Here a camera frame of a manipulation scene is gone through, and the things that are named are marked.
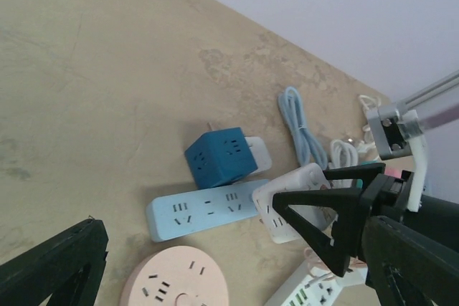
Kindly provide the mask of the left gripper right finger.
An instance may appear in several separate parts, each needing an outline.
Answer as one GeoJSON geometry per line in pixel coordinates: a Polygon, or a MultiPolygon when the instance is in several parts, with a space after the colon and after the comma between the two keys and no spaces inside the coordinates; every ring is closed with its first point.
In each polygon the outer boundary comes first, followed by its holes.
{"type": "Polygon", "coordinates": [[[385,216],[362,235],[367,282],[381,305],[457,305],[458,253],[385,216]]]}

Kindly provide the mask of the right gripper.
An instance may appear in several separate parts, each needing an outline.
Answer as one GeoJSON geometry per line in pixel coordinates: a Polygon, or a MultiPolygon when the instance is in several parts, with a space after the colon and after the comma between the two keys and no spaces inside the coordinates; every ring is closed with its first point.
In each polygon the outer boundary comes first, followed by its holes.
{"type": "Polygon", "coordinates": [[[368,163],[323,172],[329,181],[360,180],[361,188],[275,193],[272,208],[318,255],[329,270],[343,277],[350,258],[365,262],[362,235],[367,219],[386,216],[423,232],[418,213],[407,209],[413,172],[399,178],[384,174],[385,163],[368,163]]]}

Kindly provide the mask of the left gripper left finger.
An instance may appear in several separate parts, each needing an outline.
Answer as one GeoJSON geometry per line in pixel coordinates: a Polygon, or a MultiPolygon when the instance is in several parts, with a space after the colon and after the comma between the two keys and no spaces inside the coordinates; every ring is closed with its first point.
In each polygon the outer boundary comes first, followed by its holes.
{"type": "Polygon", "coordinates": [[[108,235],[86,219],[1,265],[2,305],[94,305],[108,235]]]}

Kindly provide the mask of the dark blue cube socket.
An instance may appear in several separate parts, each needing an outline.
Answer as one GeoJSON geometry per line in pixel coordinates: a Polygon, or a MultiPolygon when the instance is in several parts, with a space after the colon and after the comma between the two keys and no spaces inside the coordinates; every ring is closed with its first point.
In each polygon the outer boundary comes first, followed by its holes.
{"type": "Polygon", "coordinates": [[[240,127],[208,131],[184,155],[199,189],[232,184],[257,170],[240,127]]]}

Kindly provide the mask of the pink triangular power strip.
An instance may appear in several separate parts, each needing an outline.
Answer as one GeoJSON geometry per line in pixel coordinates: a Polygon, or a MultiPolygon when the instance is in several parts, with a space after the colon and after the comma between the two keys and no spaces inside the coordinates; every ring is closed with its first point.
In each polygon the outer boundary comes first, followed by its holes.
{"type": "Polygon", "coordinates": [[[402,170],[386,166],[384,174],[387,176],[392,176],[395,178],[400,178],[402,176],[402,170]]]}

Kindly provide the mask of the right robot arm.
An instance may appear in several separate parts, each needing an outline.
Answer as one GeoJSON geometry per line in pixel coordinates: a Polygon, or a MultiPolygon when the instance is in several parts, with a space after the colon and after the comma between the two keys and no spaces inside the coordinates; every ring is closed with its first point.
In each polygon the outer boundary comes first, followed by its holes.
{"type": "Polygon", "coordinates": [[[407,208],[414,182],[411,171],[395,178],[385,174],[385,163],[370,163],[327,170],[326,180],[360,180],[360,188],[333,188],[277,192],[272,208],[291,225],[337,277],[343,277],[352,257],[364,259],[362,234],[368,219],[386,216],[454,251],[458,250],[458,205],[424,195],[418,211],[407,208]],[[293,210],[294,206],[333,209],[337,220],[327,236],[316,225],[293,210]]]}

